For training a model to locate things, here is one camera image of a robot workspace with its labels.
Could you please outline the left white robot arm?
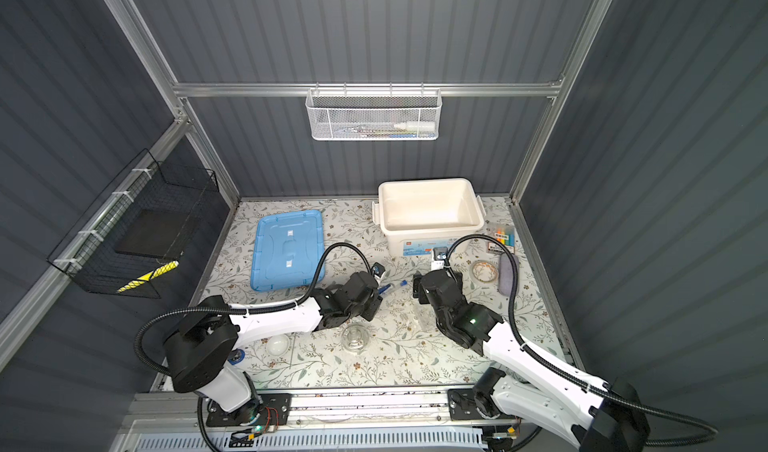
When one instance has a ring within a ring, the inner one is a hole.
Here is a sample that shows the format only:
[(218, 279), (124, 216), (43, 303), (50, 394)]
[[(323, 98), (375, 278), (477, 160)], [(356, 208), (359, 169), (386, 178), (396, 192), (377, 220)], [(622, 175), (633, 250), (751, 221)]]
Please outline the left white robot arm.
[(167, 336), (163, 347), (173, 390), (211, 399), (226, 412), (257, 401), (246, 374), (229, 362), (232, 351), (281, 334), (333, 329), (355, 317), (374, 318), (382, 303), (379, 281), (370, 272), (356, 272), (341, 286), (315, 288), (304, 302), (285, 310), (239, 313), (237, 304), (220, 296), (203, 306), (223, 313), (189, 312)]

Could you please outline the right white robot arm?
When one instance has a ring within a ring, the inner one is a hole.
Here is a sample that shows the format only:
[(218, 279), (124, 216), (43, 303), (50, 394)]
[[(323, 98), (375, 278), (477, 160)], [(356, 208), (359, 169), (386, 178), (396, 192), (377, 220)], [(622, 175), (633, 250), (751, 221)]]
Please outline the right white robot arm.
[(435, 313), (438, 330), (459, 346), (494, 365), (473, 387), (474, 402), (482, 416), (517, 416), (559, 436), (580, 451), (641, 451), (650, 435), (644, 413), (588, 391), (638, 397), (629, 385), (605, 382), (531, 344), (529, 348), (558, 369), (583, 380), (577, 385), (545, 367), (524, 349), (510, 324), (490, 308), (469, 302), (457, 276), (445, 269), (413, 278), (413, 296)]

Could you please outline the clear test tube rack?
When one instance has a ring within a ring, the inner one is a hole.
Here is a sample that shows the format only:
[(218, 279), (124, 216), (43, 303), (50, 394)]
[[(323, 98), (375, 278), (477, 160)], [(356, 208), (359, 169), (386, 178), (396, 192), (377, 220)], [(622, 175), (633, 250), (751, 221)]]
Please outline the clear test tube rack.
[(417, 305), (413, 310), (414, 318), (419, 329), (424, 333), (433, 333), (437, 330), (436, 317), (429, 307)]

